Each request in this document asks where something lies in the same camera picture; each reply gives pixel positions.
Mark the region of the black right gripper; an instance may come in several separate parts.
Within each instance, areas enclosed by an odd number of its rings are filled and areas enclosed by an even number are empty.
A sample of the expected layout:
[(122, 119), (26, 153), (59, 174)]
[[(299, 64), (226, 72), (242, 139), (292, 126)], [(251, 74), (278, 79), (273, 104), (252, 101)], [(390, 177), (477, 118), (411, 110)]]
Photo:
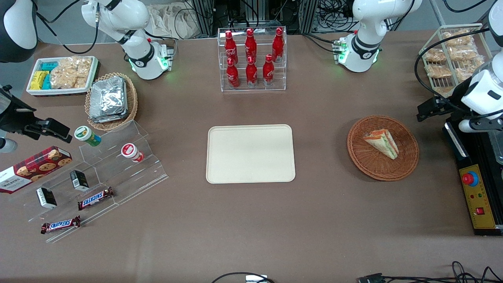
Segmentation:
[(69, 127), (53, 118), (36, 118), (36, 109), (11, 95), (10, 90), (11, 86), (1, 86), (1, 130), (30, 136), (34, 140), (39, 140), (40, 136), (52, 136), (65, 143), (72, 141)]

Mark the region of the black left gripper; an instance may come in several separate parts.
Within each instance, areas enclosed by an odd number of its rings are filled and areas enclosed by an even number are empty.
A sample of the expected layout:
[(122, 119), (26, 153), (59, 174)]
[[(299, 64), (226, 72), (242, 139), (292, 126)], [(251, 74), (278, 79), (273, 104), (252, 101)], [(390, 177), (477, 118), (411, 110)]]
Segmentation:
[(426, 100), (417, 106), (417, 121), (424, 121), (435, 115), (446, 115), (453, 112), (457, 113), (455, 116), (458, 118), (472, 116), (473, 111), (461, 101), (469, 88), (470, 85), (457, 85), (452, 89), (448, 98), (434, 96), (433, 100)]

